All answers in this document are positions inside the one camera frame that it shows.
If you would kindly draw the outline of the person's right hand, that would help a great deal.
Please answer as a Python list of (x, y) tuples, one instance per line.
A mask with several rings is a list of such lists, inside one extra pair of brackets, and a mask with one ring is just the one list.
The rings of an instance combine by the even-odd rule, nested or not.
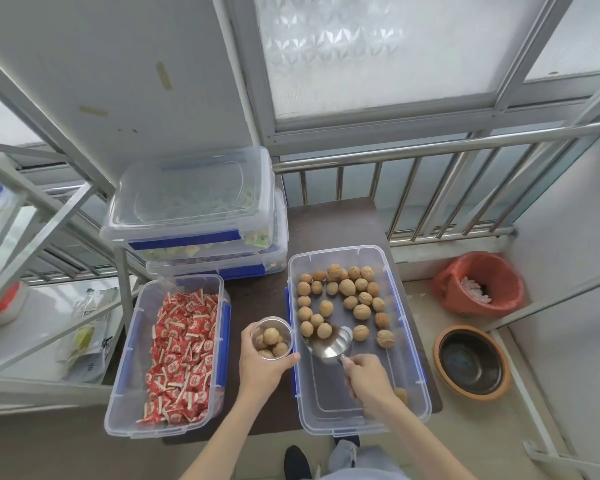
[(400, 405), (401, 402), (395, 395), (388, 374), (378, 356), (360, 355), (371, 355), (371, 364), (353, 370), (344, 370), (347, 377), (346, 384), (352, 397), (362, 403), (369, 413), (380, 418), (387, 408)]

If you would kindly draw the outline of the person's left hand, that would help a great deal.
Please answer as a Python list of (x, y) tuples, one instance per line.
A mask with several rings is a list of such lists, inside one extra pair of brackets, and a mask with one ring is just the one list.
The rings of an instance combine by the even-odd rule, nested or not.
[(250, 341), (256, 322), (250, 323), (241, 333), (239, 361), (239, 396), (266, 401), (280, 383), (274, 375), (274, 361), (261, 358)]

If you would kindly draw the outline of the metal scoop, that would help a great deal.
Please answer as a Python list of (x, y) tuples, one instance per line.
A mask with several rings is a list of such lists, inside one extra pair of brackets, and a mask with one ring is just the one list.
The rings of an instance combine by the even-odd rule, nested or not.
[(311, 337), (303, 337), (303, 341), (311, 354), (327, 365), (342, 363), (342, 359), (350, 356), (352, 350), (352, 329), (346, 326), (331, 326), (331, 334), (320, 338), (317, 332)]

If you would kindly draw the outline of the clear plastic cup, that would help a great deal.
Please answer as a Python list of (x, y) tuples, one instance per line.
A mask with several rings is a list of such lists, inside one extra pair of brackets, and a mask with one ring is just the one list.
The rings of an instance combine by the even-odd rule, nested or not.
[(250, 336), (250, 341), (251, 341), (251, 344), (253, 345), (253, 347), (255, 348), (256, 352), (258, 353), (258, 351), (261, 349), (270, 349), (271, 350), (271, 348), (273, 347), (273, 346), (268, 346), (263, 342), (264, 331), (267, 328), (271, 328), (271, 327), (279, 330), (279, 332), (282, 335), (282, 339), (283, 339), (280, 342), (284, 341), (289, 346), (289, 351), (288, 351), (288, 354), (286, 354), (286, 355), (291, 354), (291, 352), (293, 352), (293, 350), (294, 350), (294, 342), (293, 342), (291, 327), (290, 327), (289, 323), (286, 322), (286, 320), (284, 320), (280, 317), (274, 317), (274, 316), (266, 317), (266, 318), (260, 320), (259, 322), (256, 323), (254, 329), (252, 330), (251, 336)]

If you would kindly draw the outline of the person's right forearm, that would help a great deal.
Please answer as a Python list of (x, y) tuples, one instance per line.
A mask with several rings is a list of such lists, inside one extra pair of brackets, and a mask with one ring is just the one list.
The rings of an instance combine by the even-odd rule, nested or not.
[(363, 403), (397, 435), (426, 480), (476, 480), (392, 390), (363, 399)]

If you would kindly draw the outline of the person's left forearm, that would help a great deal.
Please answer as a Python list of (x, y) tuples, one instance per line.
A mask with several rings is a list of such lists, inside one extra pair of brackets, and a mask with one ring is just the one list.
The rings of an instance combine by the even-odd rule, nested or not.
[(231, 480), (249, 432), (275, 388), (266, 382), (240, 386), (232, 409), (178, 480)]

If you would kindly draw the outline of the clear bin with blue clips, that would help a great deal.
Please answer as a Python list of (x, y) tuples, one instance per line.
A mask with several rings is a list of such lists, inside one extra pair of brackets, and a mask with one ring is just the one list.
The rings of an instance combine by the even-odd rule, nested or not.
[[(147, 400), (144, 375), (151, 366), (151, 327), (157, 321), (157, 311), (168, 292), (193, 292), (198, 289), (206, 293), (218, 294), (220, 297), (209, 415), (198, 426), (169, 426), (165, 423), (141, 426), (136, 421), (141, 418)], [(224, 402), (230, 322), (230, 298), (225, 291), (224, 279), (219, 275), (192, 274), (154, 280), (142, 286), (105, 414), (106, 432), (111, 436), (132, 439), (180, 436), (202, 428), (210, 419), (217, 416)]]
[(337, 291), (334, 297), (329, 297), (324, 284), (321, 294), (309, 289), (312, 314), (319, 313), (323, 301), (330, 302), (332, 311), (324, 319), (333, 330), (331, 337), (336, 335), (337, 328), (354, 331), (358, 327), (360, 333), (362, 327), (366, 327), (367, 337), (352, 339), (346, 355), (376, 355), (392, 387), (406, 393), (411, 411), (420, 420), (428, 420), (432, 401), (397, 282), (384, 251), (368, 244), (302, 253), (291, 257), (288, 262), (287, 316), (293, 348), (301, 353), (293, 375), (294, 395), (302, 426), (310, 434), (334, 437), (375, 434), (386, 430), (349, 395), (338, 359), (334, 357), (323, 361), (312, 355), (306, 346), (310, 339), (302, 334), (297, 302), (301, 278), (312, 277), (317, 271), (326, 273), (328, 266), (335, 270), (336, 265), (346, 271), (357, 267), (362, 272), (361, 278), (377, 289), (377, 296), (369, 296), (365, 308), (359, 300), (355, 306), (348, 308), (344, 303), (347, 296)]

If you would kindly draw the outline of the group of loose walnuts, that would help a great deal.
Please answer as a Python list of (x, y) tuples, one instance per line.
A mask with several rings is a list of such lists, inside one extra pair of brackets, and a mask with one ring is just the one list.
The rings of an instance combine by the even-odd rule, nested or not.
[[(312, 302), (309, 289), (311, 289), (313, 293), (321, 294), (322, 287), (326, 284), (326, 291), (329, 297), (334, 297), (337, 291), (341, 291), (347, 296), (344, 303), (348, 308), (355, 306), (357, 300), (363, 305), (362, 308), (365, 308), (365, 305), (369, 303), (368, 297), (377, 296), (377, 289), (373, 288), (372, 285), (369, 285), (365, 279), (361, 278), (361, 275), (362, 272), (359, 271), (357, 267), (350, 267), (346, 271), (336, 265), (335, 270), (332, 270), (331, 266), (328, 266), (328, 271), (326, 273), (317, 271), (314, 272), (312, 277), (301, 278), (298, 286), (300, 298), (298, 298), (297, 302), (300, 306), (299, 317), (302, 320), (301, 330), (305, 337), (311, 337), (315, 332), (317, 332), (320, 338), (327, 338), (331, 334), (331, 325), (326, 323), (324, 319), (324, 316), (328, 316), (332, 311), (331, 304), (328, 301), (323, 301), (320, 304), (319, 313), (312, 314), (310, 308)], [(353, 339), (360, 340), (367, 337), (368, 331), (366, 327), (362, 327), (362, 332), (359, 333), (358, 327), (356, 327), (352, 333)], [(346, 384), (346, 378), (344, 372), (344, 384), (348, 389), (349, 395), (352, 397), (351, 391)], [(394, 388), (394, 393), (406, 406), (408, 406), (406, 393), (400, 392), (398, 388)]]

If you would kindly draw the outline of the grey trousers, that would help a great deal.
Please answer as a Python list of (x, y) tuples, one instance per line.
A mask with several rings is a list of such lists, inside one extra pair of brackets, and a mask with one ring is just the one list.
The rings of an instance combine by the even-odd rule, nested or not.
[(335, 446), (322, 480), (410, 480), (382, 447), (347, 443)]

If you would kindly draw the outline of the pile of red candy packets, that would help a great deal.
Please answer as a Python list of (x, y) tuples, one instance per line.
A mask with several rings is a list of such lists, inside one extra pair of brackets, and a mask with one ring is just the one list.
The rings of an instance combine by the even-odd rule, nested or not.
[(151, 327), (147, 400), (137, 424), (198, 426), (209, 415), (220, 297), (168, 292)]

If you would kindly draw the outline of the clear lidded storage box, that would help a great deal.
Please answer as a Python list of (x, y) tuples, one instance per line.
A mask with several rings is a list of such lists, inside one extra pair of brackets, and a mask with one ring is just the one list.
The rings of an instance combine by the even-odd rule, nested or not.
[(267, 222), (274, 190), (263, 146), (137, 162), (123, 173), (100, 236), (138, 255), (130, 242), (257, 230)]
[(172, 262), (148, 261), (146, 269), (154, 278), (171, 278), (186, 274), (217, 274), (236, 280), (279, 273), (287, 266), (287, 205), (282, 190), (274, 190), (274, 226), (272, 244), (253, 252), (209, 258), (189, 258)]

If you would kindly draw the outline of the brown glazed clay pot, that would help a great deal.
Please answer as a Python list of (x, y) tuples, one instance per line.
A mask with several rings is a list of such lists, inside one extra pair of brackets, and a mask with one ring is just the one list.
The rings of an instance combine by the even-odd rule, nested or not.
[(502, 398), (512, 384), (509, 360), (487, 333), (469, 325), (444, 329), (432, 347), (434, 367), (457, 395), (482, 403)]

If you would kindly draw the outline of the heap of green yellow packets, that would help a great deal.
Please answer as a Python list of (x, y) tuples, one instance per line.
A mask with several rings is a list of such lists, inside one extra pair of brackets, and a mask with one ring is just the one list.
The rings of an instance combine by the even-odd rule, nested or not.
[(276, 227), (275, 191), (272, 192), (270, 204), (271, 211), (267, 222), (257, 230), (169, 236), (130, 242), (129, 247), (144, 260), (186, 264), (257, 254), (272, 246)]

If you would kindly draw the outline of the white crumpled tissue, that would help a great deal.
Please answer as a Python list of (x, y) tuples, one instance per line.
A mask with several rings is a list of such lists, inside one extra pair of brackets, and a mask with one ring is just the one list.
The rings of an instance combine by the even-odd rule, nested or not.
[(489, 304), (492, 302), (492, 298), (486, 293), (486, 286), (480, 285), (467, 276), (461, 279), (461, 287), (472, 299), (480, 303)]

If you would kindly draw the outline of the red bag lined waste bin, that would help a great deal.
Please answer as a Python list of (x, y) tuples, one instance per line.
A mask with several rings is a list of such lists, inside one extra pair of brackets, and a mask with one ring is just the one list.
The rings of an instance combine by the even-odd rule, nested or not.
[[(490, 302), (474, 297), (463, 286), (464, 279), (486, 288)], [(499, 255), (472, 251), (453, 259), (431, 282), (440, 305), (451, 312), (499, 319), (527, 304), (522, 276)]]

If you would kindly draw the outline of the clear plastic packaging bag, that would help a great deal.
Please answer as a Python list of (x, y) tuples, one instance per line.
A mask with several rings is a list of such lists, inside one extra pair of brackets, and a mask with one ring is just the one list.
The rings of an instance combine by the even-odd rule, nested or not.
[[(81, 321), (99, 308), (112, 304), (117, 297), (116, 287), (88, 289), (74, 304), (71, 320)], [(100, 315), (58, 341), (56, 362), (62, 368), (63, 381), (96, 384), (103, 380), (113, 337), (108, 332), (110, 314)]]

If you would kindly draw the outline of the steel balcony railing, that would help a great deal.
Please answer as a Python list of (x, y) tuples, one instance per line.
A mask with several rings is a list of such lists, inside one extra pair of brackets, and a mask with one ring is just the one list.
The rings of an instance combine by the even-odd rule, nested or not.
[[(499, 136), (472, 137), (440, 143), (401, 146), (384, 150), (344, 153), (341, 155), (277, 162), (272, 165), (272, 168), (275, 175), (299, 175), (302, 202), (304, 205), (307, 205), (308, 191), (306, 177), (310, 171), (336, 169), (335, 198), (339, 201), (342, 199), (344, 169), (353, 166), (373, 165), (374, 171), (370, 183), (369, 197), (374, 199), (383, 164), (392, 161), (413, 160), (400, 193), (395, 213), (386, 233), (387, 240), (393, 246), (458, 241), (474, 237), (495, 236), (499, 233), (500, 228), (513, 209), (519, 205), (520, 201), (528, 195), (558, 161), (579, 140), (584, 137), (593, 136), (600, 136), (600, 121), (572, 127), (549, 128)], [(480, 183), (501, 151), (504, 148), (523, 145), (526, 146), (525, 151), (515, 161), (503, 179), (488, 192), (485, 201), (478, 204), (477, 209), (467, 215), (467, 222), (457, 221), (456, 217), (459, 215), (465, 202), (471, 197), (473, 190)], [(434, 217), (434, 212), (446, 207), (445, 199), (448, 197), (456, 181), (464, 175), (465, 167), (468, 167), (468, 169), (472, 167), (471, 156), (473, 154), (478, 155), (483, 150), (488, 151), (484, 162), (467, 184), (448, 217), (446, 217), (442, 224), (437, 226), (435, 224), (436, 217)], [(446, 154), (449, 154), (451, 158), (415, 228), (412, 230), (398, 230), (400, 217), (405, 209), (406, 202), (415, 184), (418, 170), (424, 159)], [(522, 190), (517, 199), (511, 202), (496, 219), (482, 222), (482, 217), (487, 213), (488, 209), (496, 203), (499, 197), (512, 188), (514, 180), (521, 178), (524, 171), (532, 173), (532, 164), (542, 163), (544, 159), (548, 159), (548, 163), (525, 185), (524, 190)]]

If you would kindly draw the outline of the grey metal shelf rack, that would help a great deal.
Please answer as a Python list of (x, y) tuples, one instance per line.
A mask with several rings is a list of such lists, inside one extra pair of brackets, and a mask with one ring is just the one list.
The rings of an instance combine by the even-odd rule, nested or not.
[[(29, 287), (18, 318), (0, 326), (0, 416), (105, 404), (111, 387), (102, 380), (61, 379), (58, 341), (110, 312), (113, 353), (149, 276), (130, 251), (100, 238), (83, 209), (92, 198), (107, 201), (112, 183), (1, 65), (0, 103), (41, 140), (0, 142), (0, 183), (14, 198), (0, 216), (0, 300), (16, 282)], [(112, 304), (71, 320), (88, 289), (114, 287)]]

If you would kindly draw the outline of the white tub with red label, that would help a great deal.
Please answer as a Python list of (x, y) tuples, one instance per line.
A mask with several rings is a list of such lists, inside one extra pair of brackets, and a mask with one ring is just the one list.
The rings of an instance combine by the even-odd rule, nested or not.
[(9, 288), (0, 300), (0, 326), (18, 318), (28, 294), (29, 287), (24, 282), (16, 282)]

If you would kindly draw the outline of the frosted glass window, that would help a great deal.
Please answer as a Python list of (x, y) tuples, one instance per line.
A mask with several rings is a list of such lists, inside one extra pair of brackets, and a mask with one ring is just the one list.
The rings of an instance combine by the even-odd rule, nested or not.
[(220, 0), (275, 155), (600, 114), (600, 0)]

